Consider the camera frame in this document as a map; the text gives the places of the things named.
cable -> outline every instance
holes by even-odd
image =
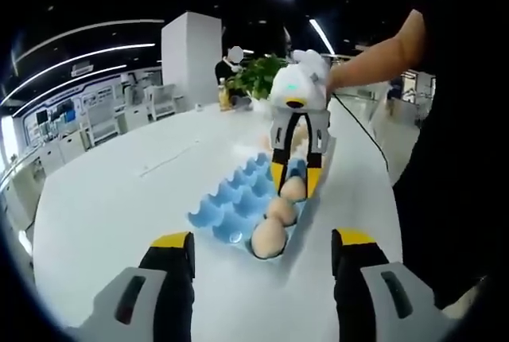
[[[371,141],[373,142],[373,144],[376,146],[377,149],[379,149],[380,153],[382,154],[383,156],[383,160],[385,161],[385,166],[387,168],[387,172],[389,172],[389,162],[387,161],[387,158],[385,156],[385,154],[383,153],[382,151],[382,148],[379,146],[379,144],[376,142],[376,140],[371,136],[371,134],[369,134],[369,131],[366,130],[366,128],[362,125],[362,123],[357,119],[357,117],[355,117],[353,115],[353,113],[350,111],[350,109],[348,109],[346,107],[346,105],[341,102],[341,99],[337,96],[336,93],[332,93],[332,95],[334,96],[334,98],[337,100],[337,102],[339,102],[341,104],[342,107],[344,107],[344,109],[352,116],[352,118],[354,118],[354,120],[357,122],[357,124],[363,129],[364,133],[366,133],[366,135],[371,139]]]

blue egg carton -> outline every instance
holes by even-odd
[[[305,178],[306,163],[302,159],[290,159],[286,179],[292,176]],[[191,224],[212,233],[221,243],[232,245],[251,255],[251,236],[255,227],[264,219],[270,200],[277,196],[270,159],[266,154],[250,158],[244,168],[237,168],[233,178],[220,182],[215,195],[206,195],[196,213],[188,213]],[[307,200],[293,204],[297,221],[286,227],[286,243],[291,240],[299,224]]]

round white table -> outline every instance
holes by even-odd
[[[350,106],[362,116],[362,102]],[[187,220],[203,195],[260,151],[270,125],[258,113],[211,105],[113,139],[48,178],[33,244],[42,303],[62,325],[79,326],[94,296],[123,268],[138,266],[152,241],[190,230],[193,341],[337,340],[331,230],[365,230],[391,261],[401,261],[402,252],[381,154],[338,102],[329,110],[336,147],[327,180],[284,269],[221,245]]]

ceiling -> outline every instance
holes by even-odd
[[[3,0],[2,7],[11,18],[0,43],[3,99],[38,72],[101,49],[155,44],[82,59],[91,61],[94,70],[120,64],[126,64],[126,70],[156,66],[161,59],[162,26],[186,10],[220,17],[226,27],[224,48],[240,45],[254,50],[255,55],[281,52],[277,45],[285,26],[295,49],[328,52],[309,24],[309,19],[315,18],[336,53],[353,55],[357,53],[355,45],[370,45],[394,34],[410,10],[410,0]],[[86,25],[137,19],[155,22],[80,30],[26,54],[44,41]],[[62,65],[26,84],[2,107],[2,115],[12,114],[25,102],[70,80],[73,64]]]

